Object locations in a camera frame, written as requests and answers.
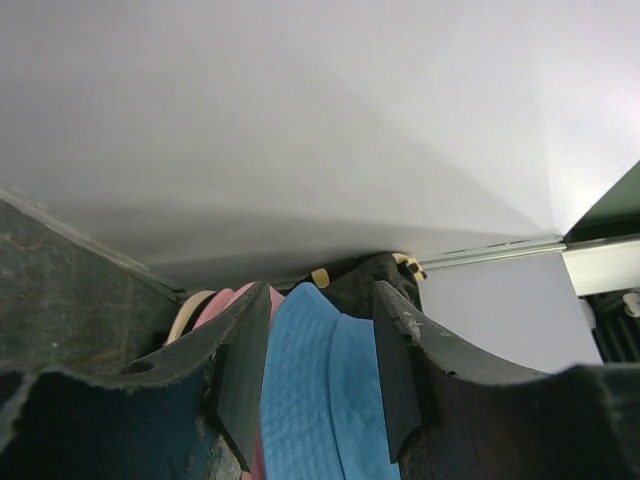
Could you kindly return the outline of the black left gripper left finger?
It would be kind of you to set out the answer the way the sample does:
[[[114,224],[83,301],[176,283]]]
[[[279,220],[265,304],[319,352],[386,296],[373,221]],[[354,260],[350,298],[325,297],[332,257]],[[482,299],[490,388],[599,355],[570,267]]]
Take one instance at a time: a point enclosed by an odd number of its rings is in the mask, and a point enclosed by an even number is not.
[[[237,479],[254,456],[271,312],[259,282],[112,373],[1,370],[5,479]]]

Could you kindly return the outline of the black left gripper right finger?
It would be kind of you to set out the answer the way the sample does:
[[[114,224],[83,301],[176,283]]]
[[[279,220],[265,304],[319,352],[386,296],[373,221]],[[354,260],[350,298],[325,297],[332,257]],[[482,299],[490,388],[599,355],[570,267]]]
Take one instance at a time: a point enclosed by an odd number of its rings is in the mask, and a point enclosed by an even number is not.
[[[635,479],[639,369],[546,374],[493,355],[373,294],[390,458],[405,479]]]

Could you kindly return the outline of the cream bucket hat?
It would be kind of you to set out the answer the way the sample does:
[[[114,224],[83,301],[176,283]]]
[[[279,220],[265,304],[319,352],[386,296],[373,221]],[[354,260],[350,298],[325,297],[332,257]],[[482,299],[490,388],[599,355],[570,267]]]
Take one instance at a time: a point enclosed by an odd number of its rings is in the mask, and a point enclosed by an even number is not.
[[[169,330],[166,341],[164,342],[165,345],[168,345],[181,337],[189,325],[189,322],[198,318],[201,310],[213,295],[213,291],[203,290],[191,295],[184,301]]]

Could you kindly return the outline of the blue bucket hat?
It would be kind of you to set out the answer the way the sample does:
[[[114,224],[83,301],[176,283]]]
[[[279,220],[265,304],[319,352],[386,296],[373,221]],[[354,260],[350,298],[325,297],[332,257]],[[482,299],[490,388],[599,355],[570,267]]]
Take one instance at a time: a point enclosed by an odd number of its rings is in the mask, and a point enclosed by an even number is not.
[[[269,479],[397,479],[390,460],[373,323],[296,287],[270,333],[261,398]]]

